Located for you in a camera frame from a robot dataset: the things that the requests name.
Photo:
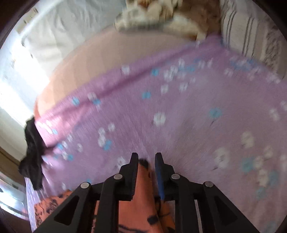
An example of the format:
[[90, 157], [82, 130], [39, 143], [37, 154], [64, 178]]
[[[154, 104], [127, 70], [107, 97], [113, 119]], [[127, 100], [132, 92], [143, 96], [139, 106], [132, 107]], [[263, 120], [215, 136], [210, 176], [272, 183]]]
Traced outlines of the striped pillow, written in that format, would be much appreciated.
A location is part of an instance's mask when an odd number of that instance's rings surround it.
[[256, 59], [286, 78], [286, 39], [254, 1], [220, 1], [225, 46]]

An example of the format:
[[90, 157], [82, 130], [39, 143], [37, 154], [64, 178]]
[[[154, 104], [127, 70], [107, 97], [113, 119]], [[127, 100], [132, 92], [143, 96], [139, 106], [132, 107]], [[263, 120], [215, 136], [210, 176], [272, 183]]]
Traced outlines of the wooden glass-panel door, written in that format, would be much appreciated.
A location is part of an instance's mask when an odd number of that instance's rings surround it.
[[1, 149], [1, 232], [31, 232], [19, 161]]

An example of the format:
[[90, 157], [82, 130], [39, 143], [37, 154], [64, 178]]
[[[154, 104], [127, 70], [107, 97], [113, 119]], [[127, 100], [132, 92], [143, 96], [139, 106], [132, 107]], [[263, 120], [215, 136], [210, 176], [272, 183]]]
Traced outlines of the cream brown floral cloth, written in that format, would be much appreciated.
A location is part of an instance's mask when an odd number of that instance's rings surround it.
[[221, 32], [219, 1], [126, 1], [115, 19], [119, 32], [161, 30], [192, 40]]

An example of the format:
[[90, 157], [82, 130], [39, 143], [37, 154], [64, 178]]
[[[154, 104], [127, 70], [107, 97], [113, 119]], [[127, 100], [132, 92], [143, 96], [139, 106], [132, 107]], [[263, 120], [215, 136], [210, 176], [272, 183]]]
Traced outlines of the purple floral bed sheet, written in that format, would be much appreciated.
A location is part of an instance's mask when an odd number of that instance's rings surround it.
[[32, 229], [36, 204], [104, 181], [133, 152], [150, 164], [160, 152], [187, 179], [212, 181], [260, 232], [286, 217], [286, 81], [218, 36], [48, 91], [37, 109], [48, 151], [43, 188], [26, 182]]

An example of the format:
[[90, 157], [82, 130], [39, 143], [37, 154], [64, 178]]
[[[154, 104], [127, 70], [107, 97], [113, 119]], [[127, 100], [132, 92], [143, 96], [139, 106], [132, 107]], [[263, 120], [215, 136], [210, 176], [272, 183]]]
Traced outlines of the black crumpled garment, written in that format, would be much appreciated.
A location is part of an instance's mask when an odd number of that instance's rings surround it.
[[24, 129], [25, 140], [27, 144], [26, 156], [21, 160], [18, 171], [25, 177], [29, 178], [33, 189], [42, 189], [42, 163], [44, 162], [42, 156], [45, 152], [44, 142], [40, 133], [35, 126], [35, 118], [32, 117], [26, 121]]

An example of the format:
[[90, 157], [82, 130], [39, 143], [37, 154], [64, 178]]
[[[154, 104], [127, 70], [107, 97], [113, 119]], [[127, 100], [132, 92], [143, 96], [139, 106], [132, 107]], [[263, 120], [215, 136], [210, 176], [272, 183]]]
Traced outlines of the grey pillow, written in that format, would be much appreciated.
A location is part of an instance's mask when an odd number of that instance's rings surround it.
[[54, 69], [69, 53], [113, 25], [125, 1], [47, 1], [21, 42], [35, 66]]

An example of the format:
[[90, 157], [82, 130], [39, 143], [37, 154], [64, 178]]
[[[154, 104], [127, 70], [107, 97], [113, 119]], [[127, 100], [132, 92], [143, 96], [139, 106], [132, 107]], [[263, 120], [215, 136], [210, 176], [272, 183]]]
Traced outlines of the orange black floral garment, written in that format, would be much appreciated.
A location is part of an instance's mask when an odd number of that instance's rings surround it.
[[[139, 160], [135, 194], [131, 202], [119, 202], [119, 232], [175, 232], [167, 202], [154, 195], [152, 170], [145, 159]], [[66, 190], [34, 205], [36, 226], [72, 193]]]

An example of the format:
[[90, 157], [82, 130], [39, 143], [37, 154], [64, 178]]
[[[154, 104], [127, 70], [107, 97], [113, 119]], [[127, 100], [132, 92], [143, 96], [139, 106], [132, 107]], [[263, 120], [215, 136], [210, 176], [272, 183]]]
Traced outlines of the pink orange mattress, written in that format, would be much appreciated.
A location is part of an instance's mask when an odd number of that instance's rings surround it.
[[72, 51], [51, 73], [50, 82], [36, 99], [39, 118], [73, 90], [108, 71], [189, 42], [164, 32], [120, 33], [113, 27], [96, 34]]

